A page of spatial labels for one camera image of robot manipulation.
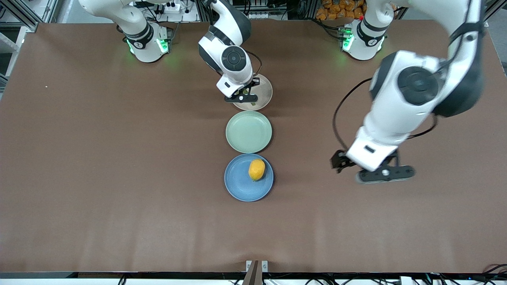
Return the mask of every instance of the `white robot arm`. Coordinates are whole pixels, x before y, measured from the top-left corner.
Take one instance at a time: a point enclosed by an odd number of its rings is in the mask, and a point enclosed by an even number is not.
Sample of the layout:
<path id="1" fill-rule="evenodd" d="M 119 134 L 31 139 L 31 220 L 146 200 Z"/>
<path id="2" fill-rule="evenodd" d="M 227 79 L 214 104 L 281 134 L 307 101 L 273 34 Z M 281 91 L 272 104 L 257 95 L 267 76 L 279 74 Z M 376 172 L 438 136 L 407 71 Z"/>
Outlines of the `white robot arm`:
<path id="1" fill-rule="evenodd" d="M 368 12 L 372 3 L 379 2 L 388 0 L 370 0 Z M 398 51 L 383 59 L 370 85 L 372 108 L 345 154 L 367 171 L 378 171 L 430 114 L 458 115 L 474 106 L 483 89 L 482 0 L 410 0 L 403 4 L 424 12 L 445 28 L 450 37 L 449 59 L 409 51 Z M 365 20 L 372 14 L 378 15 L 372 11 Z M 371 21 L 368 26 L 373 25 L 379 22 Z"/>
<path id="2" fill-rule="evenodd" d="M 228 0 L 207 0 L 205 5 L 220 17 L 199 41 L 199 54 L 222 76 L 216 86 L 225 97 L 243 94 L 244 88 L 252 86 L 254 76 L 250 58 L 240 47 L 250 38 L 250 20 Z"/>
<path id="3" fill-rule="evenodd" d="M 130 46 L 130 51 L 142 62 L 154 62 L 169 52 L 167 28 L 148 23 L 131 0 L 79 0 L 81 7 L 96 17 L 116 23 Z"/>

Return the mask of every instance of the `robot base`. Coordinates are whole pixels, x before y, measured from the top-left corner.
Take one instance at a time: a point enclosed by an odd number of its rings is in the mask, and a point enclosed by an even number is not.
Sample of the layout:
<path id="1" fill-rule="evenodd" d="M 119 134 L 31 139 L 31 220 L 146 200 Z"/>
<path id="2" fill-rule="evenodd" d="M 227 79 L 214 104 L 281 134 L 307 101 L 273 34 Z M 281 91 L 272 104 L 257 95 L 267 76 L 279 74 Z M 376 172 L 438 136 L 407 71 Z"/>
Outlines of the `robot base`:
<path id="1" fill-rule="evenodd" d="M 273 97 L 273 86 L 271 82 L 264 75 L 256 75 L 259 78 L 260 84 L 253 86 L 251 89 L 252 95 L 257 95 L 257 102 L 255 103 L 234 103 L 234 105 L 245 111 L 257 111 L 264 108 Z"/>
<path id="2" fill-rule="evenodd" d="M 352 34 L 347 40 L 344 40 L 340 44 L 342 50 L 349 53 L 353 58 L 358 60 L 369 60 L 380 51 L 385 38 L 382 38 L 376 45 L 368 47 L 366 43 L 357 36 L 357 25 L 359 25 L 360 22 L 360 20 L 354 20 L 345 25 L 345 28 L 352 30 Z"/>
<path id="3" fill-rule="evenodd" d="M 157 23 L 150 23 L 150 25 L 153 27 L 154 36 L 144 49 L 137 49 L 128 42 L 130 52 L 146 63 L 155 62 L 164 54 L 169 53 L 172 42 L 172 29 L 159 26 Z"/>

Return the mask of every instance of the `lemon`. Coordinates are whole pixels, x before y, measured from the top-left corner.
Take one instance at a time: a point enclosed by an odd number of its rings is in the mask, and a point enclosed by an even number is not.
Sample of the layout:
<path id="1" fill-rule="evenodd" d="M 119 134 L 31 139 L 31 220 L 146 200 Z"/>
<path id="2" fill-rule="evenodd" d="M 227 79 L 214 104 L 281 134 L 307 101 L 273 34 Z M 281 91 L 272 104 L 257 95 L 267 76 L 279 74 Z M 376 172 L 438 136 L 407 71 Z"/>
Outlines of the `lemon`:
<path id="1" fill-rule="evenodd" d="M 266 170 L 264 161 L 262 159 L 254 159 L 250 163 L 248 175 L 250 175 L 250 178 L 252 178 L 253 181 L 257 181 L 264 175 L 264 170 Z"/>

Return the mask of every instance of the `brown table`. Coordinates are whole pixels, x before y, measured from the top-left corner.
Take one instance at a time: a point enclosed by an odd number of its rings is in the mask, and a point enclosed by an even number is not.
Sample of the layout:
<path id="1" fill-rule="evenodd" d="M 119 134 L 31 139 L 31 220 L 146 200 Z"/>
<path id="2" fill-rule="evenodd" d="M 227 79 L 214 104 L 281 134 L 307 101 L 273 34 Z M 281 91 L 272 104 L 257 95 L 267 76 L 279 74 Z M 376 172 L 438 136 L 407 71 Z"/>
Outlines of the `brown table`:
<path id="1" fill-rule="evenodd" d="M 401 147 L 416 176 L 358 185 L 357 168 L 330 168 L 335 106 L 391 52 L 445 56 L 444 31 L 395 21 L 381 53 L 358 62 L 314 23 L 252 24 L 244 47 L 274 86 L 260 154 L 276 175 L 254 203 L 224 186 L 238 155 L 225 126 L 239 111 L 198 55 L 206 23 L 181 25 L 153 64 L 113 25 L 29 34 L 0 103 L 0 270 L 238 271 L 264 259 L 287 272 L 481 272 L 505 261 L 507 80 L 489 36 L 481 101 Z M 340 111 L 349 143 L 367 90 Z"/>

